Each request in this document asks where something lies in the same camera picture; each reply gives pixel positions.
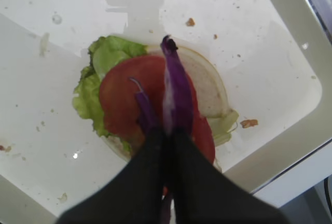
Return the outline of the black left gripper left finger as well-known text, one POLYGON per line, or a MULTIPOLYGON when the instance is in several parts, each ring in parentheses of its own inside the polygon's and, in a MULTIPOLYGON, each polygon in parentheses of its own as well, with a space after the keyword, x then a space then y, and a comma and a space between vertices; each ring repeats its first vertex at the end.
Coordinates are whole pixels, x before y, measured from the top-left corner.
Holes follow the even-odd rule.
POLYGON ((106 186, 63 213, 58 223, 160 223, 165 135, 153 128, 139 152, 106 186))

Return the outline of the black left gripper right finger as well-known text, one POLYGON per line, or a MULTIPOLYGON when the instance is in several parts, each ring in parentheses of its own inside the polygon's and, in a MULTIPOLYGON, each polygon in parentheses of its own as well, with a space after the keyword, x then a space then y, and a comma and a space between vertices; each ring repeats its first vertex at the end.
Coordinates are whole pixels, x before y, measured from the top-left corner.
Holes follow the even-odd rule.
POLYGON ((170 190, 176 223, 287 223, 277 208, 221 174, 181 129, 170 145, 170 190))

